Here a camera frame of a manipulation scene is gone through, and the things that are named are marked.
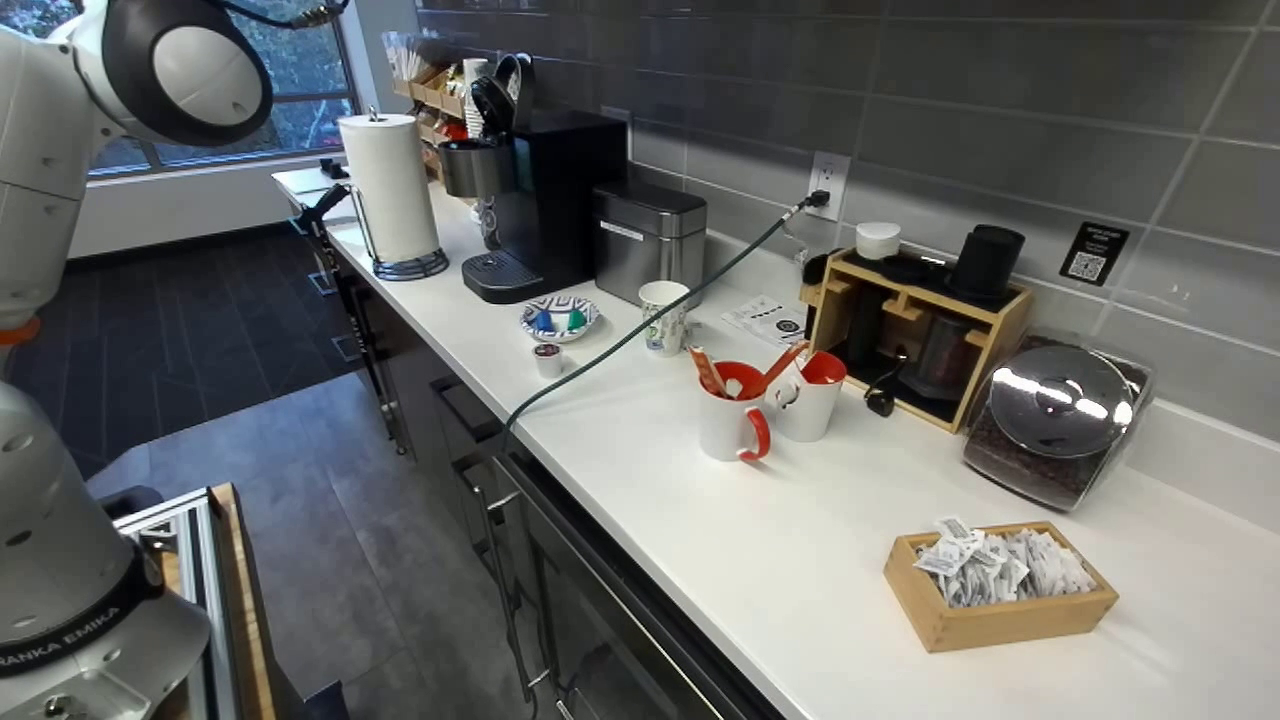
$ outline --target white mug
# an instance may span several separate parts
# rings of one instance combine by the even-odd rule
[[[687,285],[676,285],[676,281],[648,281],[638,285],[638,309],[643,309],[643,321],[657,315],[659,309],[676,304],[679,296],[687,291]],[[679,351],[684,345],[684,315],[687,315],[687,304],[672,309],[663,321],[648,323],[643,329],[643,345],[672,354]]]
[[[767,420],[775,431],[786,439],[826,434],[842,374],[842,358],[822,348],[800,354],[800,364],[767,389]]]
[[[738,397],[714,397],[701,385],[701,442],[720,460],[759,460],[771,446],[767,416],[759,410],[759,372],[752,364],[714,364],[720,380],[738,389]]]

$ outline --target floor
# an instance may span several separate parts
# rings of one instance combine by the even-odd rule
[[[346,372],[330,348],[346,321],[309,272],[311,251],[282,222],[77,261],[7,385],[90,476],[132,442]]]
[[[86,486],[239,486],[277,654],[355,720],[520,720],[496,587],[446,507],[382,439],[364,374],[139,442]]]

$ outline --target power cord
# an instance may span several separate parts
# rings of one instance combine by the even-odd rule
[[[257,8],[222,0],[228,13],[246,14],[246,21],[266,24],[266,27],[320,27],[320,24],[339,21],[346,4],[353,0],[324,0],[320,8],[309,8],[301,14],[266,14],[266,13],[257,13]]]
[[[621,336],[616,345],[609,345],[599,354],[593,354],[583,368],[560,374],[554,385],[532,392],[522,402],[517,402],[517,410],[502,420],[502,431],[517,426],[517,420],[544,397],[560,392],[564,385],[589,374],[593,368],[599,368],[609,354],[616,354],[622,345],[632,345],[648,323],[663,321],[672,309],[687,304],[687,296],[710,289],[720,275],[726,275],[738,261],[746,261],[759,243],[767,243],[795,212],[802,206],[822,206],[830,198],[830,192],[808,192],[795,206],[786,206],[779,219],[771,219],[742,251],[735,251],[726,265],[720,265],[710,275],[705,275],[695,289],[687,289],[684,296],[676,296],[672,304],[663,304],[659,313],[650,313],[643,323],[636,323],[629,336]]]

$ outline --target black coffee maker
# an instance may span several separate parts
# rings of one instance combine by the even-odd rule
[[[493,301],[580,285],[597,272],[593,186],[629,176],[629,123],[602,114],[532,114],[512,137],[444,146],[444,182],[488,195],[488,251],[461,265]]]

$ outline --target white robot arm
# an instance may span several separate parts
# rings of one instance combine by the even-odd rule
[[[145,123],[222,145],[266,120],[266,70],[222,8],[86,0],[47,41],[0,27],[0,345],[55,296],[86,163],[109,140]],[[161,591],[47,420],[0,385],[0,720],[152,717],[204,645],[198,607]]]

